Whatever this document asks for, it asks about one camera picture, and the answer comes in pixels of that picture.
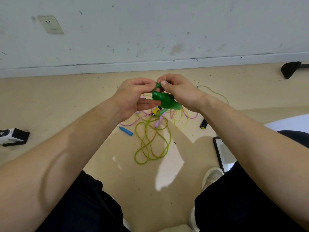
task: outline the beige floor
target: beige floor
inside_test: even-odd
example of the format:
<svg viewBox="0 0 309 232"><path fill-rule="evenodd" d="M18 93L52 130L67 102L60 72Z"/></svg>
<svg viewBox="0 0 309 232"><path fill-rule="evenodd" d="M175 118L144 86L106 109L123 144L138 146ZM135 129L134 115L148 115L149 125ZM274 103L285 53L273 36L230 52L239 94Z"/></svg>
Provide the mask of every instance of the beige floor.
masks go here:
<svg viewBox="0 0 309 232"><path fill-rule="evenodd" d="M282 63L1 79L0 129L16 127L31 135L26 145L0 147L0 164L46 140L110 97L123 80L134 77L156 80L167 72L183 74L195 85L207 85L224 94L231 106L261 123L309 113L308 71L299 71L285 80L281 66ZM103 189L122 206L134 231L153 232L187 223L203 175L208 168L218 166L212 144L215 132L209 126L201 130L201 121L199 115L183 129L169 123L173 140L168 155L145 165L137 165L133 159L140 146L138 138L116 129L84 168L103 182ZM162 147L162 140L156 141L156 150Z"/></svg>

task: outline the baseboard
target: baseboard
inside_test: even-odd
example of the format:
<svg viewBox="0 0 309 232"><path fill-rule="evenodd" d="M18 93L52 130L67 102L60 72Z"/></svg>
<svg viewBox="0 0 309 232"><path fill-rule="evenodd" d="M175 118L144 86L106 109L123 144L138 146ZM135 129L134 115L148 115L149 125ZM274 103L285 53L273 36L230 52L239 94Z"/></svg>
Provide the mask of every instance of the baseboard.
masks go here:
<svg viewBox="0 0 309 232"><path fill-rule="evenodd" d="M197 67L232 66L244 64L295 62L309 60L309 52L274 53L215 58L178 59L164 61L101 63L84 65L64 65L51 67L31 67L0 69L0 78L49 76L68 74L88 74L125 71L151 71Z"/></svg>

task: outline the electrical outlet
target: electrical outlet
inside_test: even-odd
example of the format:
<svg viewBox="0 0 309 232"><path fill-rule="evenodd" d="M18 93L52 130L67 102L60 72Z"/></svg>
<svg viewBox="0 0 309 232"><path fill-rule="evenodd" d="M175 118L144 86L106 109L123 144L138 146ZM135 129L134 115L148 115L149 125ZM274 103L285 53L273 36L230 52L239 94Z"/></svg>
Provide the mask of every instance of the electrical outlet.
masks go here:
<svg viewBox="0 0 309 232"><path fill-rule="evenodd" d="M63 31L53 15L38 15L38 19L49 34L63 34Z"/></svg>

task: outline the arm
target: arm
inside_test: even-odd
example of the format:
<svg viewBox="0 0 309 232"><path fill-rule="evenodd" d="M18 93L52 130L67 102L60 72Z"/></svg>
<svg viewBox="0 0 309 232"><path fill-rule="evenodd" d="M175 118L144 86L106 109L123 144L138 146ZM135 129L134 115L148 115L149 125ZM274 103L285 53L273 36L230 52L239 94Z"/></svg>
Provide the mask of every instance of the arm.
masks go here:
<svg viewBox="0 0 309 232"><path fill-rule="evenodd" d="M158 81L185 107L201 113L261 190L306 227L309 222L308 148L202 92L181 75L166 74Z"/></svg>
<svg viewBox="0 0 309 232"><path fill-rule="evenodd" d="M155 82L127 80L116 94L0 169L0 230L34 231L113 129L159 101L141 99Z"/></svg>

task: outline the forearm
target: forearm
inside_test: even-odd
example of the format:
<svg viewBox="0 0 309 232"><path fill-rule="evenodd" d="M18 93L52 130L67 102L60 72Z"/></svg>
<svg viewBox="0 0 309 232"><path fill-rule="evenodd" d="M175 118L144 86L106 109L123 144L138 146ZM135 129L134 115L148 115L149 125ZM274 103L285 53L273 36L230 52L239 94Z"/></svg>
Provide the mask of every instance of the forearm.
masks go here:
<svg viewBox="0 0 309 232"><path fill-rule="evenodd" d="M120 121L119 110L106 100L3 166L0 230L34 231Z"/></svg>
<svg viewBox="0 0 309 232"><path fill-rule="evenodd" d="M209 95L200 113L273 202L298 222L309 221L308 148Z"/></svg>

